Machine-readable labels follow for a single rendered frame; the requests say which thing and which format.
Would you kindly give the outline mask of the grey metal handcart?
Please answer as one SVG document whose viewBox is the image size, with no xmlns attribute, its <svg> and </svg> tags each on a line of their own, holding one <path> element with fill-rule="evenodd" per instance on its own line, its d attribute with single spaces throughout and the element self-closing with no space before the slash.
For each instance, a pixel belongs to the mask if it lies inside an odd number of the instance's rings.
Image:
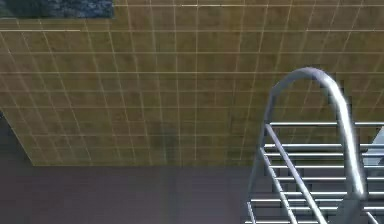
<svg viewBox="0 0 384 224">
<path fill-rule="evenodd" d="M 278 119 L 277 100 L 307 80 L 331 119 Z M 384 122 L 355 122 L 324 71 L 290 72 L 269 93 L 245 206 L 244 224 L 384 224 Z"/>
</svg>

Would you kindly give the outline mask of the dark blue patterned cloth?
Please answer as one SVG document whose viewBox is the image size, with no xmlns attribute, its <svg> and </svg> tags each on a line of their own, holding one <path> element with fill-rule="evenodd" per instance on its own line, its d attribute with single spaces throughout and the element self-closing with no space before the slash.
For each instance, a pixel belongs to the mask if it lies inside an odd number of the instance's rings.
<svg viewBox="0 0 384 224">
<path fill-rule="evenodd" d="M 113 0 L 0 0 L 0 18 L 112 18 Z"/>
</svg>

